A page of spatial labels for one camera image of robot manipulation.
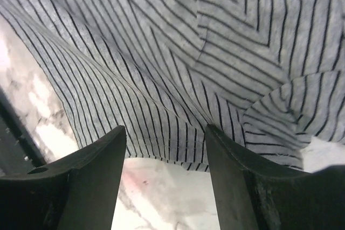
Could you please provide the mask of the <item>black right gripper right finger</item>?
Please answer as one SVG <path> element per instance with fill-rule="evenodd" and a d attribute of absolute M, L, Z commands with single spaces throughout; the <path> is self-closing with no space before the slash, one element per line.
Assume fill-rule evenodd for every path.
<path fill-rule="evenodd" d="M 221 229 L 344 229 L 344 166 L 287 168 L 213 125 L 205 142 Z"/>

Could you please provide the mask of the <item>grey striped underwear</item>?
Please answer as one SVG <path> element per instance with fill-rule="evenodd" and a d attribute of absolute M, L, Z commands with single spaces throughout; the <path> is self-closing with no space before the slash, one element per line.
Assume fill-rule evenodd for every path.
<path fill-rule="evenodd" d="M 1 0 L 77 143 L 208 171 L 205 128 L 302 169 L 344 142 L 344 0 Z"/>

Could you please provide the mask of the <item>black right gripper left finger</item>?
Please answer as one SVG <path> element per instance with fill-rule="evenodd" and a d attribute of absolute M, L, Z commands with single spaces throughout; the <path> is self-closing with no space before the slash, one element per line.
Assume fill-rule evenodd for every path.
<path fill-rule="evenodd" d="M 1 177 L 1 229 L 111 229 L 125 151 L 118 126 L 55 162 Z"/>

